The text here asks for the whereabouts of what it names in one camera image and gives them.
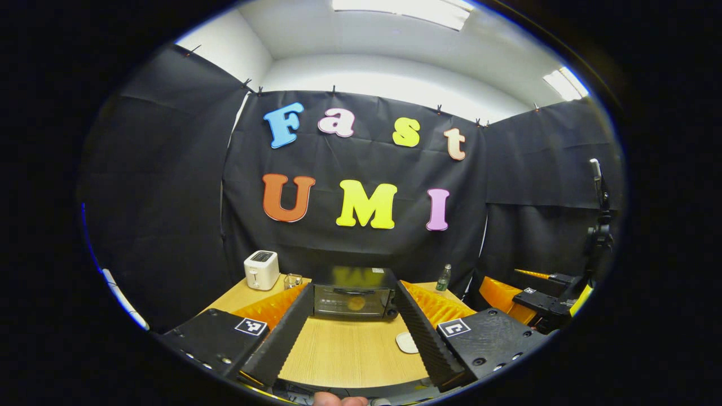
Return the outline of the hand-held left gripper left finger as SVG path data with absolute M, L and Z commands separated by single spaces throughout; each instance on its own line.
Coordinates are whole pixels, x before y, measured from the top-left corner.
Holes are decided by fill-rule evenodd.
M 260 316 L 239 316 L 207 308 L 183 324 L 155 334 L 155 340 L 185 361 L 233 385 L 268 390 L 314 309 L 314 284 L 287 290 L 290 304 L 273 324 Z

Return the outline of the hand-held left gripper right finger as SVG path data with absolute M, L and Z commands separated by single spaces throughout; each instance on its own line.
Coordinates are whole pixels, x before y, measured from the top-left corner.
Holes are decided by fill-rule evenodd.
M 497 308 L 433 326 L 412 297 L 412 287 L 398 282 L 395 305 L 440 392 L 487 381 L 520 363 L 551 339 Z

